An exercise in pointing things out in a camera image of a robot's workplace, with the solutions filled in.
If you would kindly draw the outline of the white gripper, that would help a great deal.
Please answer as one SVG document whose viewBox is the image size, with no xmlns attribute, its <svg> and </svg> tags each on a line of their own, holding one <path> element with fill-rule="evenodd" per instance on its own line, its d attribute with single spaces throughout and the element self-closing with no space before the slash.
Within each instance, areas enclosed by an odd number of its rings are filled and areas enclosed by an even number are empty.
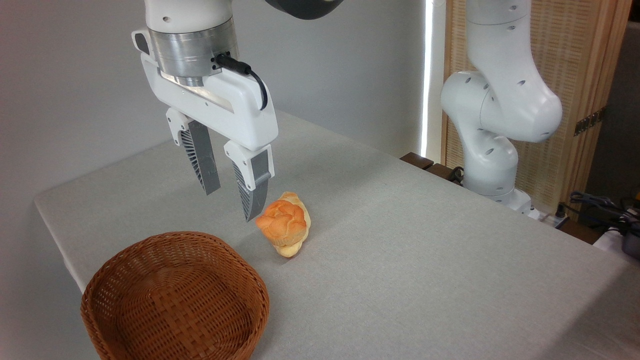
<svg viewBox="0 0 640 360">
<path fill-rule="evenodd" d="M 275 176 L 270 143 L 279 133 L 274 105 L 261 108 L 258 82 L 226 68 L 182 80 L 160 70 L 148 29 L 135 30 L 131 39 L 141 52 L 151 91 L 170 107 L 166 118 L 174 143 L 185 149 L 205 194 L 221 187 L 210 128 L 230 139 L 224 152 L 233 164 L 243 214 L 247 222 L 256 218 L 265 207 L 269 179 Z"/>
</svg>

